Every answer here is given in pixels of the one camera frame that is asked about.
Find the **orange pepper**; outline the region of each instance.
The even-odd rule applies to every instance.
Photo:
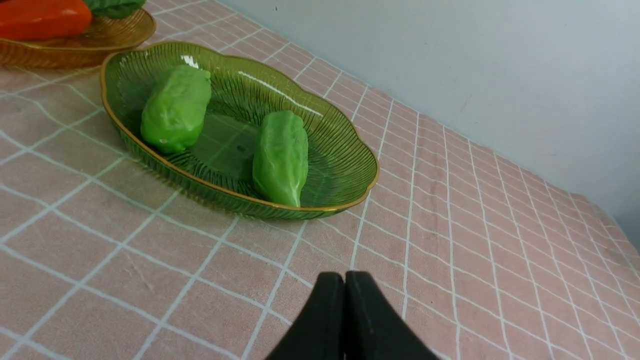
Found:
[[[14,41],[75,37],[91,24],[83,0],[0,1],[0,38]]]

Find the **gold basket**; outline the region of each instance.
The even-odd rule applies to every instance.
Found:
[[[156,21],[142,9],[122,20],[99,17],[74,38],[34,42],[0,39],[0,65],[40,69],[94,67],[111,53],[137,48],[155,32]]]

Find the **green glass plate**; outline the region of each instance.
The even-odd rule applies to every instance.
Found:
[[[178,64],[211,72],[204,130],[189,150],[165,156],[140,135],[142,109],[156,79]],[[326,100],[263,63],[187,42],[161,42],[115,53],[100,70],[102,102],[128,149],[189,194],[236,213],[261,218],[327,217],[362,202],[380,166],[351,121]],[[309,173],[300,208],[264,200],[253,186],[258,127],[272,111],[291,110],[305,122]]]

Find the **white wall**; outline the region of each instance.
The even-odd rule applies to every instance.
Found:
[[[613,215],[638,211],[640,1],[222,2]]]

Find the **gold rim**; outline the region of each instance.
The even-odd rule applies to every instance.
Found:
[[[352,202],[349,202],[345,205],[341,205],[341,206],[335,206],[335,207],[322,207],[322,208],[295,208],[293,206],[287,206],[287,205],[281,205],[281,204],[276,204],[274,202],[270,202],[270,201],[264,201],[264,200],[260,200],[260,199],[256,199],[254,197],[250,197],[250,196],[246,196],[243,195],[241,193],[237,193],[237,192],[233,192],[229,189],[223,188],[221,186],[209,183],[208,181],[204,181],[203,179],[200,179],[199,177],[193,176],[191,174],[189,174],[188,172],[180,169],[179,167],[176,167],[174,164],[170,163],[169,161],[166,161],[162,156],[158,155],[158,153],[156,151],[154,151],[153,149],[151,149],[150,147],[148,147],[144,142],[142,142],[137,136],[134,136],[120,121],[120,119],[113,113],[113,110],[111,109],[111,107],[109,106],[109,102],[107,101],[107,87],[106,87],[106,67],[107,64],[109,63],[109,61],[111,61],[111,59],[118,55],[118,54],[123,54],[123,53],[133,53],[133,52],[142,52],[142,51],[148,51],[149,49],[152,49],[153,47],[156,46],[160,46],[160,45],[165,45],[165,44],[186,44],[186,45],[190,45],[190,46],[195,46],[195,47],[199,47],[201,49],[204,49],[206,51],[210,51],[214,54],[217,54],[218,56],[222,56],[224,58],[234,58],[234,59],[241,59],[241,60],[248,60],[248,61],[252,61],[256,64],[260,64],[262,66],[265,66],[281,75],[283,75],[285,78],[289,79],[293,84],[296,85],[297,88],[300,89],[300,91],[309,94],[309,95],[313,95],[313,96],[317,96],[316,94],[313,94],[312,92],[309,92],[307,90],[305,90],[304,88],[302,88],[301,86],[299,86],[298,83],[296,83],[295,81],[291,80],[291,78],[289,76],[287,76],[286,74],[284,74],[282,71],[267,65],[265,63],[259,62],[257,60],[254,59],[249,59],[249,58],[243,58],[242,56],[235,56],[235,55],[225,55],[225,54],[221,54],[217,51],[215,51],[214,49],[209,49],[208,47],[204,47],[204,46],[200,46],[198,44],[194,44],[191,42],[185,42],[185,41],[162,41],[162,42],[157,42],[155,44],[151,44],[149,46],[143,47],[141,49],[136,49],[136,50],[128,50],[128,51],[120,51],[117,53],[111,53],[109,54],[104,61],[102,62],[102,65],[100,66],[100,87],[102,88],[102,105],[104,106],[104,109],[107,111],[107,113],[109,114],[109,116],[111,117],[111,120],[113,120],[113,122],[115,122],[115,124],[118,126],[119,130],[124,131],[125,134],[127,134],[127,136],[132,139],[134,142],[136,142],[136,144],[138,144],[140,147],[142,147],[145,151],[151,153],[154,155],[154,157],[156,159],[158,159],[161,163],[163,163],[165,166],[167,166],[168,168],[172,169],[173,171],[179,173],[182,176],[186,176],[189,179],[196,181],[197,183],[200,183],[208,188],[211,188],[213,190],[217,190],[223,193],[226,193],[227,195],[231,195],[234,197],[238,197],[240,199],[244,199],[244,200],[248,200],[251,202],[255,202],[257,204],[262,204],[262,205],[267,205],[270,206],[272,208],[276,208],[276,209],[284,209],[284,210],[289,210],[289,211],[304,211],[304,212],[335,212],[335,211],[340,211],[340,210],[345,210],[348,208],[351,208],[353,206],[358,205],[359,203],[363,202],[367,196],[369,196],[369,193],[371,192],[371,189],[373,189],[373,187],[376,185],[376,183],[378,182],[378,178],[380,176],[380,163],[378,162],[378,158],[376,157],[375,153],[371,150],[371,148],[362,140],[362,138],[360,137],[360,134],[358,133],[358,130],[356,129],[356,127],[353,125],[352,121],[349,121],[349,125],[351,126],[351,128],[353,129],[353,131],[356,133],[356,136],[358,137],[358,140],[363,143],[368,150],[371,152],[371,154],[373,155],[373,159],[376,162],[376,176],[374,177],[374,179],[371,181],[371,183],[367,186],[367,189],[365,191],[365,193],[358,198],[357,200],[354,200]],[[347,115],[345,115],[342,110],[338,109],[335,107],[335,105],[329,103],[331,106],[333,106],[336,110],[338,110],[338,112],[340,114],[342,114],[345,118],[349,119],[349,117]]]
[[[156,33],[156,28],[157,28],[157,23],[155,18],[153,17],[153,15],[151,15],[148,11],[146,11],[145,9],[139,9],[137,10],[137,12],[141,12],[143,14],[143,16],[146,16],[149,20],[151,20],[151,35],[149,35],[144,41],[147,41],[148,38],[150,38],[154,33]],[[22,46],[22,47],[28,47],[30,49],[35,49],[35,50],[57,50],[57,51],[69,51],[69,52],[73,52],[73,53],[82,53],[82,52],[95,52],[95,51],[109,51],[109,52],[113,52],[113,51],[120,51],[122,49],[127,49],[130,47],[134,47],[137,46],[139,44],[136,43],[131,43],[131,44],[127,44],[126,46],[123,45],[118,45],[118,46],[109,46],[109,47],[56,47],[56,46],[42,46],[42,45],[37,45],[37,44],[31,44],[29,42],[22,42],[22,41],[13,41],[13,40],[7,40],[7,39],[2,39],[0,38],[0,42],[5,42],[7,44],[13,44],[13,45],[18,45],[18,46]]]

